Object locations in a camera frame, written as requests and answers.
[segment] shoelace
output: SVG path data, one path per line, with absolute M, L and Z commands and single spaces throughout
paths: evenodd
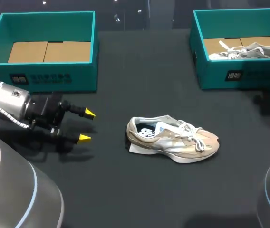
M 228 59 L 236 59 L 239 55 L 246 55 L 247 50 L 244 49 L 244 46 L 229 48 L 224 42 L 219 41 L 220 45 L 227 50 L 227 52 L 221 52 L 221 55 L 228 56 Z
M 196 142 L 195 148 L 197 151 L 204 151 L 206 149 L 206 144 L 196 136 L 196 133 L 198 130 L 201 129 L 201 127 L 196 128 L 192 124 L 186 123 L 183 120 L 179 120 L 178 122 L 181 123 L 181 125 L 178 127 L 180 133 L 177 134 L 176 138 L 187 138 L 189 141 L 194 140 Z

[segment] shoe insole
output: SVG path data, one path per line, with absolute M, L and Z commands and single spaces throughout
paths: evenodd
M 155 126 L 140 123 L 136 125 L 136 128 L 141 137 L 150 139 L 155 136 Z

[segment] shoe heel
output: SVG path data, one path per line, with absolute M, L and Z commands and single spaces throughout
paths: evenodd
M 129 151 L 131 153 L 139 153 L 139 154 L 145 154 L 145 155 L 152 155 L 152 154 L 158 153 L 155 150 L 145 149 L 145 148 L 142 148 L 142 147 L 134 145 L 134 144 L 131 144 Z

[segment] shoe logo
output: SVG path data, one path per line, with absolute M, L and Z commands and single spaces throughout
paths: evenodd
M 151 129 L 147 129 L 147 128 L 141 129 L 139 134 L 140 134 L 140 136 L 142 136 L 146 139 L 150 139 L 150 138 L 153 138 L 155 136 L 155 132 L 153 132 Z

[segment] white sneaker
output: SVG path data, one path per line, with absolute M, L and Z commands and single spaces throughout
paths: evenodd
M 215 134 L 168 115 L 133 117 L 126 128 L 126 148 L 131 153 L 159 153 L 178 163 L 209 158 L 219 146 L 219 138 Z
M 210 60 L 270 58 L 270 46 L 263 46 L 254 42 L 247 47 L 229 48 L 222 41 L 219 41 L 219 43 L 227 52 L 211 54 L 209 55 Z

